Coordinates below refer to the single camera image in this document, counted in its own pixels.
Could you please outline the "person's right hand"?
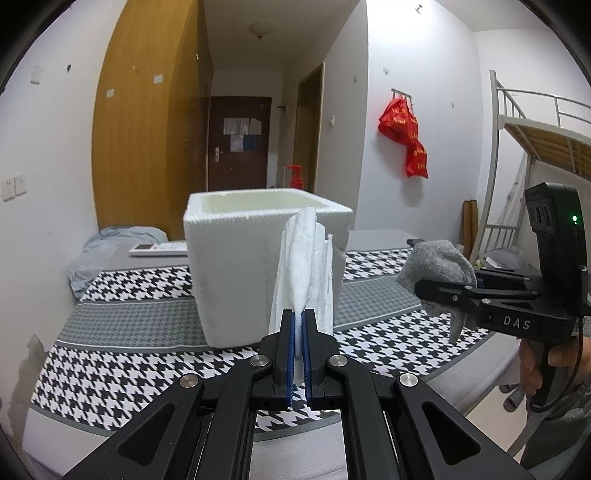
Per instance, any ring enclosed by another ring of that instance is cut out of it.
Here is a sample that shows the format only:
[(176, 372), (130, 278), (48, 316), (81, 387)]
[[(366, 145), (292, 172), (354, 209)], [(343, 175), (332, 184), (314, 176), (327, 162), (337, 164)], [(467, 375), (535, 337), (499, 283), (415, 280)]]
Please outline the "person's right hand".
[[(548, 363), (556, 368), (567, 368), (572, 371), (578, 355), (578, 340), (572, 339), (568, 343), (554, 347), (548, 356)], [(524, 392), (534, 395), (543, 384), (543, 377), (538, 369), (536, 354), (531, 343), (523, 339), (519, 348), (520, 384)], [(573, 386), (582, 384), (590, 375), (590, 338), (583, 338), (581, 362)]]

